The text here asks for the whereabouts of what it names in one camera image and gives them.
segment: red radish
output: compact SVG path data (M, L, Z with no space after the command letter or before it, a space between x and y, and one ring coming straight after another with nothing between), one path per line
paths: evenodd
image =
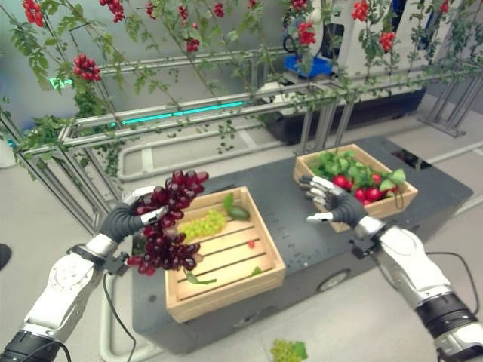
M355 190L354 196L360 202L364 202L364 200L365 200L365 190L363 188L359 188L359 189Z
M337 175L334 176L334 178L332 179L332 183L342 189L345 189L347 187L347 181L348 180L344 175Z
M347 191L350 191L350 189L354 186L354 183L352 182L352 180L348 179L347 180L347 184L346 184L346 190Z
M383 197L383 193L377 187L368 187L365 190L365 198L369 201L377 201Z
M372 180L374 181L374 183L376 185L380 185L380 183L383 181L383 178L380 175L378 175L377 173L373 173L372 174Z

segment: green grape bunch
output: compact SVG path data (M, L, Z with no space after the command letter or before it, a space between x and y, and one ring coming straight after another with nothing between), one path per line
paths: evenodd
M220 232L226 225L225 214L218 210L209 210L205 217L184 222L178 226L178 232L186 234L185 242L195 238L213 236Z

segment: table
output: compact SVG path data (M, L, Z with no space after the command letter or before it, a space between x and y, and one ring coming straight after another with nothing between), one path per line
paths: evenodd
M418 190L409 207L389 218L427 241L472 195L472 190L384 137L355 142L391 169L403 168ZM370 258L351 253L351 232L304 222L316 212L293 179L295 158L210 179L205 192L246 185L287 266L281 287L178 324L165 309L165 277L134 273L132 300L136 332L171 353L194 351L240 328L275 314L370 268Z

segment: robotic arm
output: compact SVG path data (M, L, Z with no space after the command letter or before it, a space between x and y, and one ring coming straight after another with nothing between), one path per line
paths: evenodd
M0 362L53 361L60 343L65 342L82 317L87 300L100 283L104 270L125 272L127 254L112 255L124 237L155 222L168 208L134 216L131 206L150 194L155 186L137 189L119 203L104 219L100 233L86 245L73 247L51 269L48 284L15 337L8 343Z
M307 222L333 220L354 229L358 238L352 242L353 253L360 259L371 255L378 261L431 333L441 360L483 362L483 326L427 257L416 235L368 216L359 201L326 179L303 176L300 181L307 196L329 210L309 216ZM75 328L104 269L118 274L125 271L127 255L112 256L118 244L167 213L162 207L142 216L132 215L132 204L153 189L141 188L127 196L109 213L98 235L86 245L73 247L55 263L48 285L0 354L0 362L26 357L32 362L55 359L59 342L65 342Z
M392 285L419 315L434 339L438 357L447 362L483 360L483 326L452 290L441 269L426 255L412 232L368 216L350 194L321 177L300 179L308 198L330 210L307 222L345 222L358 238L353 253L372 255Z

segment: gray floor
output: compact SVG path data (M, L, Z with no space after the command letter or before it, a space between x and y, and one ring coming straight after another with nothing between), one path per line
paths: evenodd
M426 97L420 111L427 109L433 101L433 97ZM414 117L406 117L352 130L346 134L344 141L385 134L412 152L431 158L483 140L483 116L480 114L470 112L463 128L468 134L453 139L423 126ZM216 176L290 157L295 148L280 147L198 168ZM477 195L483 192L483 156L470 152L437 166L466 183ZM125 187L132 189L151 182L151 179L136 181ZM427 244L428 250L461 253L470 264L479 286L483 282L483 246L480 245L481 226L478 224L482 219L483 206L455 216ZM14 250L10 263L0 271L0 345L11 338L44 288L51 265L69 246L87 239L88 235L42 185L30 180L25 170L19 167L0 170L0 242L10 244ZM129 244L126 243L124 248L128 249ZM458 261L446 257L435 258L435 261L453 281L463 299L472 306L469 282ZM116 284L115 292L119 314L129 327L130 285L131 274L128 272ZM100 289L97 289L89 300L85 316L67 342L75 361L100 360L100 297ZM435 360L432 340L415 313L386 284L380 273L372 270L195 353L187 356L165 353L152 361L267 362L271 360L269 350L275 338L304 341L309 361ZM113 345L117 353L130 348L129 339L117 329ZM58 360L65 360L65 357L59 354Z

